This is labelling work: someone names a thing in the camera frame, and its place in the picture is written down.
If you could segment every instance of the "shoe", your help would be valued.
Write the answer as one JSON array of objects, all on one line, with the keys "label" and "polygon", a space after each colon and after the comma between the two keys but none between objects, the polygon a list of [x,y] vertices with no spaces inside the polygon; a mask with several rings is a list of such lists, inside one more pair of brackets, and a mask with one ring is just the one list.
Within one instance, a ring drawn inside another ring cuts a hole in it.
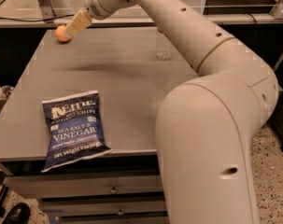
[{"label": "shoe", "polygon": [[2,224],[27,224],[30,208],[26,203],[18,203],[9,211]]}]

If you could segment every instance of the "drawer handle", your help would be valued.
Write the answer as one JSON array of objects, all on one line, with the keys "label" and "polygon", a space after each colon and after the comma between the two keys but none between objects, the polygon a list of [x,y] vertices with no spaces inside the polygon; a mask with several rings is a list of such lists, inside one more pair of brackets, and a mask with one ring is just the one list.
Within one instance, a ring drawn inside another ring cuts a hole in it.
[{"label": "drawer handle", "polygon": [[112,195],[119,194],[119,191],[116,189],[115,184],[112,185],[112,189],[109,190],[109,193]]},{"label": "drawer handle", "polygon": [[122,212],[122,207],[120,207],[120,210],[116,213],[117,216],[123,216],[124,212]]}]

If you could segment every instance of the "white robotic arm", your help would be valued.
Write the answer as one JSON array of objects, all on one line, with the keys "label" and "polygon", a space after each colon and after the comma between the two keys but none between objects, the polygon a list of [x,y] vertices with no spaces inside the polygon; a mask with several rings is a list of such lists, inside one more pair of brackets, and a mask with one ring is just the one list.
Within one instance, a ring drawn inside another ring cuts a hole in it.
[{"label": "white robotic arm", "polygon": [[98,20],[134,3],[200,76],[173,89],[156,120],[171,224],[259,223],[250,144],[275,109],[274,72],[233,35],[180,0],[85,0]]}]

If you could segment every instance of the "blue chip bag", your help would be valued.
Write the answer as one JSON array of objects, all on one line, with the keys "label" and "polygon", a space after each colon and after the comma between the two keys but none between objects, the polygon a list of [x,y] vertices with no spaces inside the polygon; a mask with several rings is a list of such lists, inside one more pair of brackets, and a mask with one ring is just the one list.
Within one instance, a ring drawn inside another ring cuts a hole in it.
[{"label": "blue chip bag", "polygon": [[51,140],[44,170],[112,151],[104,140],[97,91],[42,102]]}]

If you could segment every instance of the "granite floor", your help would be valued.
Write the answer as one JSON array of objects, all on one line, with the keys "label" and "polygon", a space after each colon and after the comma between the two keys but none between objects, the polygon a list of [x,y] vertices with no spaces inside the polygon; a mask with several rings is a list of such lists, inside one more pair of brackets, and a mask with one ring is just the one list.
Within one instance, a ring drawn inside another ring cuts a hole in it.
[{"label": "granite floor", "polygon": [[[251,160],[261,224],[283,224],[283,153],[278,135],[264,125],[252,138]],[[32,215],[28,224],[49,224],[37,200],[24,200],[10,191],[5,198],[7,212],[19,202],[30,205]]]}]

